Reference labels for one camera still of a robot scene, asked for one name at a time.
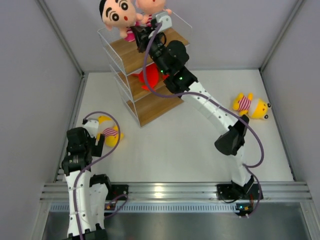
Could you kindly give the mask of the red shark plush toy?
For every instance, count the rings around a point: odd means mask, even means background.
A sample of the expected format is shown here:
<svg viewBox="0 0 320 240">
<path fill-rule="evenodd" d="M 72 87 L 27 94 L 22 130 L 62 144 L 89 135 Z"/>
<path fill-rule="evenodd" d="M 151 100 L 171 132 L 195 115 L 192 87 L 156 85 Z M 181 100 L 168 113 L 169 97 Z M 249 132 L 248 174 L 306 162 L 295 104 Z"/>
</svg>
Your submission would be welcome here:
<svg viewBox="0 0 320 240">
<path fill-rule="evenodd" d="M 133 73 L 132 76 L 138 77 L 139 82 L 142 84 L 141 88 L 143 90 L 149 91 L 148 86 L 145 84 L 143 71 L 141 71 L 140 73 Z M 158 68 L 155 63 L 150 64 L 146 67 L 146 76 L 149 86 L 154 90 L 160 79 Z"/>
</svg>

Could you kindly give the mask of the pink bald baby doll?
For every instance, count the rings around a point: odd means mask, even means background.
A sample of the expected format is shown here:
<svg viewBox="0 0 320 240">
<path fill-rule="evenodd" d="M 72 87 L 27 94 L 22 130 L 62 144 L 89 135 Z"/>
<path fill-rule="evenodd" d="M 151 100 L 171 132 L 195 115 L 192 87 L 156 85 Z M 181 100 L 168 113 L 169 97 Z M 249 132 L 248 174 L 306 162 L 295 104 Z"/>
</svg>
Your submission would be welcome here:
<svg viewBox="0 0 320 240">
<path fill-rule="evenodd" d="M 135 26 L 152 27 L 153 15 L 162 11 L 166 11 L 169 15 L 172 10 L 165 8 L 166 0 L 136 0 L 135 5 L 143 12 L 143 18 L 135 23 Z"/>
</svg>

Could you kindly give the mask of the pink black-haired boy doll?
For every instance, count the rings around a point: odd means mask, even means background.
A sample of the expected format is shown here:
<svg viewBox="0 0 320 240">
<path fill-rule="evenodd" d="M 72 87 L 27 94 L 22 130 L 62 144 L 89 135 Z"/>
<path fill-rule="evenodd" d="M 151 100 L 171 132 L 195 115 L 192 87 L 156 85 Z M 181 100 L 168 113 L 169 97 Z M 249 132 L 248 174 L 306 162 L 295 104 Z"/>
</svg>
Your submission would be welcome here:
<svg viewBox="0 0 320 240">
<path fill-rule="evenodd" d="M 99 12 L 107 30 L 117 28 L 125 41 L 135 41 L 131 27 L 139 26 L 143 16 L 137 13 L 133 0 L 101 0 Z"/>
</svg>

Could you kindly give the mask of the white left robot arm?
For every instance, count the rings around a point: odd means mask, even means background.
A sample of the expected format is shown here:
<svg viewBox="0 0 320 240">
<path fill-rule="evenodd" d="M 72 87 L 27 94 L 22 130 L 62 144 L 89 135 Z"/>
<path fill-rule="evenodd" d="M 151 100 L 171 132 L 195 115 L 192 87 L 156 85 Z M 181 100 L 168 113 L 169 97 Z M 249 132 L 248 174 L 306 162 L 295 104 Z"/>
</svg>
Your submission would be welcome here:
<svg viewBox="0 0 320 240">
<path fill-rule="evenodd" d="M 66 155 L 62 161 L 68 188 L 68 240 L 107 240 L 104 226 L 105 201 L 113 194 L 113 187 L 105 174 L 92 174 L 93 157 L 102 155 L 103 142 L 84 127 L 67 131 Z"/>
</svg>

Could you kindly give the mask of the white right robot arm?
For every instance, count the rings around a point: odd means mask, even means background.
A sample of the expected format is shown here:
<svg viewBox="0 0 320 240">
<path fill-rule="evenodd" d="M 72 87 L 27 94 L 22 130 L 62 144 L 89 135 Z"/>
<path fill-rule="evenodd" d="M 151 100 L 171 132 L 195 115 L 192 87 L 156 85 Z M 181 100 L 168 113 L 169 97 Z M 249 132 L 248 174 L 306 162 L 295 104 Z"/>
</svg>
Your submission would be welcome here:
<svg viewBox="0 0 320 240">
<path fill-rule="evenodd" d="M 254 176 L 245 167 L 245 136 L 249 127 L 249 118 L 237 116 L 223 107 L 206 91 L 197 77 L 185 64 L 189 60 L 185 45 L 179 40 L 172 40 L 167 45 L 162 41 L 166 35 L 159 28 L 133 26 L 137 50 L 151 58 L 158 70 L 167 77 L 164 80 L 170 94 L 168 98 L 179 97 L 190 103 L 205 116 L 218 130 L 220 136 L 215 141 L 215 148 L 229 157 L 231 182 L 217 186 L 218 198 L 231 202 L 249 199 Z"/>
</svg>

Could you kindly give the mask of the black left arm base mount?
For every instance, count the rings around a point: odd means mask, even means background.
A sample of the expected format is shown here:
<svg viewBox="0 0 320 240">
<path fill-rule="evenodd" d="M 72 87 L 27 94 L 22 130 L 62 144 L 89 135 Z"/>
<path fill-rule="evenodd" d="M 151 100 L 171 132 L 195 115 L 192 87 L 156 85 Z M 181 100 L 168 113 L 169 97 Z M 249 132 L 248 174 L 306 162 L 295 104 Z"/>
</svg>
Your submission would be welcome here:
<svg viewBox="0 0 320 240">
<path fill-rule="evenodd" d="M 113 184 L 107 187 L 108 194 L 106 197 L 107 201 L 111 201 L 120 195 L 126 195 L 129 192 L 128 184 Z"/>
</svg>

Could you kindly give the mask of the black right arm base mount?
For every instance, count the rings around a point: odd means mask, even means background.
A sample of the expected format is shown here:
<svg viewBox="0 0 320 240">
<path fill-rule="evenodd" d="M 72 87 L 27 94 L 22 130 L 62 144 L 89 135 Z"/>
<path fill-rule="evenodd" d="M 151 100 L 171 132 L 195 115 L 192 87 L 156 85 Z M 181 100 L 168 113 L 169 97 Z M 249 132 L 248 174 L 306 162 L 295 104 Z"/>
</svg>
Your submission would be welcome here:
<svg viewBox="0 0 320 240">
<path fill-rule="evenodd" d="M 217 196 L 219 200 L 231 202 L 236 200 L 263 200 L 258 184 L 254 183 L 251 188 L 241 187 L 237 184 L 224 183 L 218 184 Z"/>
</svg>

